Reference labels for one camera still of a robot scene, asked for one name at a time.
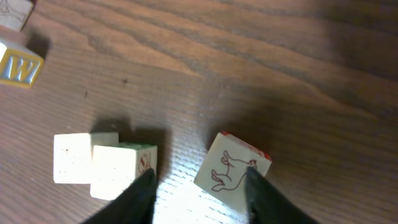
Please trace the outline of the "wooden block red edge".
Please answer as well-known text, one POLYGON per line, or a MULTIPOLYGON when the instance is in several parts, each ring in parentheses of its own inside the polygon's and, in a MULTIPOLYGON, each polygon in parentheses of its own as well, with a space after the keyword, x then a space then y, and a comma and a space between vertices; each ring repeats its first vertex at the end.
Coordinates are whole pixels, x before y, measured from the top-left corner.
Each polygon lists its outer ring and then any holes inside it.
POLYGON ((265 176, 271 164, 268 154, 224 131, 216 135, 194 183, 233 210, 245 212, 247 169, 265 176))

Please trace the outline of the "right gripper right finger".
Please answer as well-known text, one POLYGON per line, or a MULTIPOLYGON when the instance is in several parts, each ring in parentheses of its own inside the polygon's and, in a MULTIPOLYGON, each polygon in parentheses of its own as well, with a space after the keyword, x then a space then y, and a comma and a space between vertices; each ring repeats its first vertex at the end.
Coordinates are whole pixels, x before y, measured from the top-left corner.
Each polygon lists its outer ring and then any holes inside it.
POLYGON ((245 195, 249 224, 317 224, 256 169, 248 167, 245 195))

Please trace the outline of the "wooden block yellow W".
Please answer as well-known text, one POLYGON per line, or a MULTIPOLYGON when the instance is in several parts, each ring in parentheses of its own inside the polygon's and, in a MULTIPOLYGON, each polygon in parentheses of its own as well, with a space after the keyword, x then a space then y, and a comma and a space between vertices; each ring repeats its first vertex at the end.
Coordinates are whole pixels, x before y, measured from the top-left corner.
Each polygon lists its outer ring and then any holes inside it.
POLYGON ((32 88, 44 59, 27 47, 1 39, 1 84, 32 88))

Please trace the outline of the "wooden block plain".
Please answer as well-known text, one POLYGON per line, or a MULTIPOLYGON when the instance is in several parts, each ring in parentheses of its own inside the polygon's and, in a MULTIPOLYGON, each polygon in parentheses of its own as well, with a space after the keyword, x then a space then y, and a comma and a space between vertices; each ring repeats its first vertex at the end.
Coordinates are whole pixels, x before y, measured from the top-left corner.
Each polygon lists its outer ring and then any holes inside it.
POLYGON ((72 133, 53 137, 53 180, 56 184, 89 184, 93 147, 112 146, 119 134, 72 133))

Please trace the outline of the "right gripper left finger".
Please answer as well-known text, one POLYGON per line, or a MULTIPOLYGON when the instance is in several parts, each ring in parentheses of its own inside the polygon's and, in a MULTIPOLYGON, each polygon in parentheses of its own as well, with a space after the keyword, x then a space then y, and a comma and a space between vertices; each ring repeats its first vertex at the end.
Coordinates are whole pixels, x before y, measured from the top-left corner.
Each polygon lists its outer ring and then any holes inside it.
POLYGON ((151 224, 157 193, 157 179, 147 169, 120 196, 89 217, 83 224, 151 224))

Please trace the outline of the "wooden block green edge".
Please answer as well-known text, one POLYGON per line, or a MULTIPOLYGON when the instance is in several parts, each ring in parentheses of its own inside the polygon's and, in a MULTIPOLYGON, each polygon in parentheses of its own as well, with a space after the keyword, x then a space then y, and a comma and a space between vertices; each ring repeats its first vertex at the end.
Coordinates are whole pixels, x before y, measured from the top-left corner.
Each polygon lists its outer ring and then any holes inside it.
POLYGON ((147 169, 157 168, 157 146, 121 142, 93 148, 90 195, 114 200, 147 169))

